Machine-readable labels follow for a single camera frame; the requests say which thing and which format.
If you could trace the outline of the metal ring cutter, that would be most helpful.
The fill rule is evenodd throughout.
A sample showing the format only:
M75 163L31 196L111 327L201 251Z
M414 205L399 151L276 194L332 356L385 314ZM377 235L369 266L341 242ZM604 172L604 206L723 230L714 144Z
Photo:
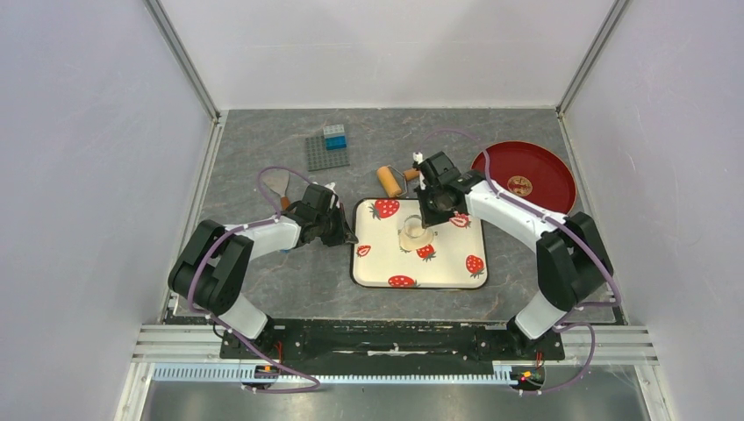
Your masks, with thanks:
M426 236L427 230L423 226L420 215L410 215L404 220L402 235L406 239L420 239Z

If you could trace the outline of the wooden dough roller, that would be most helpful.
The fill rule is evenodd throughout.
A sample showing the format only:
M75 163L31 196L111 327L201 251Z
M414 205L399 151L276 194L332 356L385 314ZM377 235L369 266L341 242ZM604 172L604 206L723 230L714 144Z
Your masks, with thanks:
M418 178L419 175L420 172L415 168L400 171L392 166L383 166L376 170L377 180L388 198L406 196L409 190L409 182Z

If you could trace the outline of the strawberry print enamel tray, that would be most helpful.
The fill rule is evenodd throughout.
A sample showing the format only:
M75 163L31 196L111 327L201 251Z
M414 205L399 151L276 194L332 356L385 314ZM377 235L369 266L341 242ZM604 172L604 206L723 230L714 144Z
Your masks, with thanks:
M404 220L420 215L415 199L365 198L354 208L353 282L365 288L479 289L489 278L482 223L456 214L435 225L433 242L405 252L398 234Z

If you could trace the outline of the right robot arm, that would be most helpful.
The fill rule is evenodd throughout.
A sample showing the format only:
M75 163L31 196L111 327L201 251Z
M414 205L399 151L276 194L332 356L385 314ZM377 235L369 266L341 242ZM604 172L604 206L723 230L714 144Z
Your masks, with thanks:
M471 169L461 172L443 152L413 154L422 225L441 225L458 215L487 222L535 254L538 291L508 323L509 351L528 358L553 329L603 285L612 287L612 264L595 221L541 208Z

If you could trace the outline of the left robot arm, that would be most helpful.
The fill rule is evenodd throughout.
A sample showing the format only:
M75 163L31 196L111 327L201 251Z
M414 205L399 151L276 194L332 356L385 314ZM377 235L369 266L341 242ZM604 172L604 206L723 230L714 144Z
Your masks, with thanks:
M170 270L168 288L185 298L194 312L242 336L241 345L252 356L264 358L274 350L275 334L266 328L270 316L242 295L248 265L316 239L329 247L358 241L339 196L313 183L301 200L270 218L241 225L200 222Z

